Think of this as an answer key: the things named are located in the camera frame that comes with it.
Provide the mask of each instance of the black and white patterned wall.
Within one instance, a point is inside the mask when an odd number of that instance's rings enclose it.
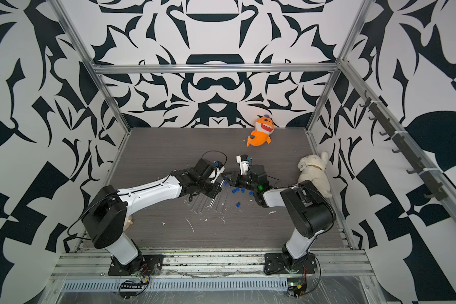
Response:
[[[335,61],[361,0],[66,0],[98,64]]]
[[[361,0],[67,0],[97,64],[335,62]],[[131,126],[306,126],[327,73],[109,75]]]
[[[305,127],[328,72],[105,75],[131,127]]]
[[[377,0],[350,63],[456,186],[456,1]],[[389,303],[456,303],[456,224],[342,75],[313,135]]]
[[[123,136],[48,3],[0,0],[0,303],[38,299]]]

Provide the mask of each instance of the orange plush toy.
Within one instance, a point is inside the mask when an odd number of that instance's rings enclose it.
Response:
[[[252,131],[252,136],[255,138],[249,138],[246,141],[246,146],[249,145],[262,145],[263,143],[267,142],[270,143],[269,135],[274,132],[274,123],[272,119],[268,115],[265,117],[261,117],[257,119],[255,122],[255,131]]]

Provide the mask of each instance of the white debris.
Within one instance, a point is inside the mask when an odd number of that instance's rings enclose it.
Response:
[[[191,225],[191,223],[189,222],[189,220],[188,220],[187,218],[185,218],[185,219],[186,219],[186,221],[188,221],[189,226],[191,226],[191,229],[193,229],[193,233],[194,233],[194,232],[195,232],[195,229],[193,228],[193,226]]]

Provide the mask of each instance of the white plush toy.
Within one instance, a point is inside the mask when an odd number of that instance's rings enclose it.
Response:
[[[322,196],[331,198],[333,195],[330,192],[328,177],[324,173],[324,171],[326,171],[327,162],[328,153],[326,151],[321,154],[321,157],[309,155],[301,158],[297,167],[302,173],[300,174],[297,183],[304,180],[310,180],[319,192],[321,192]]]

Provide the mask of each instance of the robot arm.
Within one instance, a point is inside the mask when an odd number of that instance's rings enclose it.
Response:
[[[289,211],[295,229],[282,247],[282,259],[286,269],[297,269],[317,236],[328,231],[336,220],[332,207],[309,180],[275,188],[269,185],[262,165],[252,165],[247,155],[237,156],[237,162],[240,172],[223,174],[230,186],[252,191],[255,201],[262,207],[286,207]]]
[[[171,172],[167,177],[133,188],[115,190],[103,187],[81,216],[95,248],[107,249],[128,272],[140,268],[143,256],[138,247],[123,233],[128,216],[158,202],[189,195],[214,198],[221,191],[216,182],[225,168],[223,163],[200,159],[195,167]]]

